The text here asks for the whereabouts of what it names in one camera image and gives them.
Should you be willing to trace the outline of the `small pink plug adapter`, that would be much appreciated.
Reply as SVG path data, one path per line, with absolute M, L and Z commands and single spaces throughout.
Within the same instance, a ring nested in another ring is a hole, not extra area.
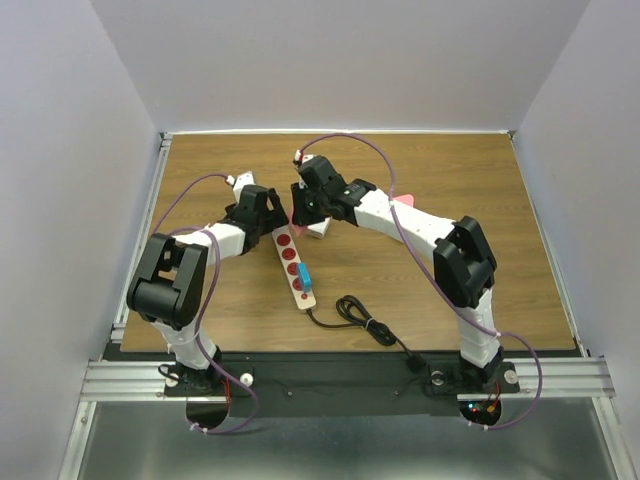
M 306 227 L 306 226 L 298 226 L 298 225 L 295 225 L 295 224 L 291 223 L 291 224 L 290 224 L 290 227 L 291 227 L 291 229 L 292 229 L 293 233 L 294 233 L 296 236 L 302 236 L 302 235 L 304 235 L 304 234 L 306 233 L 306 231 L 307 231 L 307 227 Z

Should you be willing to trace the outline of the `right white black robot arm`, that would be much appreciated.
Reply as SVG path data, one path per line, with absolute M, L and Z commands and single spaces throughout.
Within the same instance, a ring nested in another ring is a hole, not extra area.
M 298 152 L 293 164 L 293 223 L 345 221 L 402 242 L 416 261 L 430 260 L 427 277 L 458 323 L 461 381 L 472 390 L 491 384 L 503 359 L 493 318 L 497 261 L 479 222 L 428 214 L 362 179 L 348 183 L 324 156 Z

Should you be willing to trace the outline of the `blue plug adapter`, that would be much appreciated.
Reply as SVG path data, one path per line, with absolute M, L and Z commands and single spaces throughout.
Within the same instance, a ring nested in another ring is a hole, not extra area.
M 304 262 L 300 262 L 296 265 L 297 281 L 300 290 L 304 293 L 308 293 L 312 290 L 312 280 L 309 270 Z

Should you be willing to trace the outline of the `white red power strip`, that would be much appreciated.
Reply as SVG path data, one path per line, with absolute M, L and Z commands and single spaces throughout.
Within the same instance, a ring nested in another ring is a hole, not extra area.
M 303 261 L 300 258 L 289 226 L 279 228 L 271 235 L 286 276 L 287 285 L 297 308 L 302 312 L 313 310 L 317 304 L 313 290 L 308 293 L 302 292 L 297 281 L 296 265 Z

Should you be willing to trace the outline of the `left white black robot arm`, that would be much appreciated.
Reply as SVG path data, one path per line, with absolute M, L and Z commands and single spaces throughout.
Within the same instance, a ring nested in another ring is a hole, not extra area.
M 255 248 L 261 238 L 288 224 L 275 189 L 258 185 L 240 188 L 235 203 L 225 208 L 223 219 L 196 229 L 183 239 L 152 234 L 130 281 L 126 304 L 152 324 L 174 352 L 176 365 L 161 372 L 167 380 L 210 394 L 222 384 L 223 371 L 213 361 L 219 347 L 201 331 L 206 270 L 220 274 L 226 258 Z

